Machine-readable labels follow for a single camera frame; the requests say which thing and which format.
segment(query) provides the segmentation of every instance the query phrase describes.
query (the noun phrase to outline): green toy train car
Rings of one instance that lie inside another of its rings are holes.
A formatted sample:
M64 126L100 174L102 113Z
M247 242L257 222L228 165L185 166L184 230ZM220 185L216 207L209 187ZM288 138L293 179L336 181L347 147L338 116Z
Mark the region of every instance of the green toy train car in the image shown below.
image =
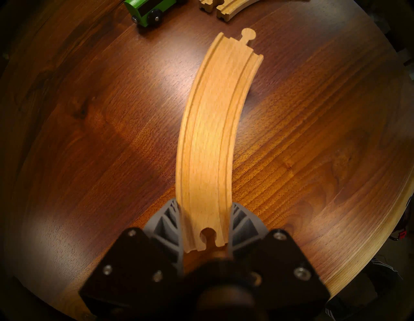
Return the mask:
M161 23L162 14L174 3L187 0L126 0L124 2L134 23L143 27L156 26Z

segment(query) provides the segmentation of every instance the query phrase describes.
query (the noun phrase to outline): gray 3d-printed bracket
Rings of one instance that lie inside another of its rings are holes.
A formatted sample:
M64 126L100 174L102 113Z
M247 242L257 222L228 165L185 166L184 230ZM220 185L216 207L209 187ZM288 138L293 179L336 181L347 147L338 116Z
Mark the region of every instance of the gray 3d-printed bracket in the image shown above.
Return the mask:
M144 233L154 241L183 275L183 237L180 213L175 198L169 200L147 222ZM237 258L245 254L257 241L268 234L263 222L244 206L233 203L229 224L228 255Z

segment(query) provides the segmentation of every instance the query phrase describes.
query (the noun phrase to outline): toy train wheel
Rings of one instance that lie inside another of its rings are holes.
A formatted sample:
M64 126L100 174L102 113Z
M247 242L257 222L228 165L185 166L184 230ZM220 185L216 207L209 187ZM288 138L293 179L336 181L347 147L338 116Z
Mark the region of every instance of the toy train wheel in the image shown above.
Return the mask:
M152 10L147 16L148 25L155 27L161 23L162 20L162 11L160 9Z

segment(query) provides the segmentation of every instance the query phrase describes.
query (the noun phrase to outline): wooden train track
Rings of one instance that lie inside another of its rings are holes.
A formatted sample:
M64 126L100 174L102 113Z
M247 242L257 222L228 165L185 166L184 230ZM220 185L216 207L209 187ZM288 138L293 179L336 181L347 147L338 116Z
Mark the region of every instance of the wooden train track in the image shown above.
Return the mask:
M211 12L214 7L217 7L217 18L229 21L241 10L257 1L259 0L200 0L200 8Z
M241 33L239 41L223 33L215 38L181 121L176 197L185 252L205 249L201 231L208 227L216 232L217 246L228 241L236 132L247 92L263 60L247 46L256 33L248 28Z

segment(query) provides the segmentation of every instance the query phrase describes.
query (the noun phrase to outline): floor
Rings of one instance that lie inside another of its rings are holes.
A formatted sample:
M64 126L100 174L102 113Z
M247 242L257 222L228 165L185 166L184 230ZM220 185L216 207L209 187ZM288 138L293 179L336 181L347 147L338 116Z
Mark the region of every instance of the floor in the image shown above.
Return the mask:
M414 220L411 219L407 227L409 233L400 241L388 239L380 248L375 258L392 266L398 271L404 282L414 280ZM364 273L358 274L339 294L338 296L347 304L359 307L368 304L374 300L377 295L370 280ZM316 321L332 320L324 312L321 313Z

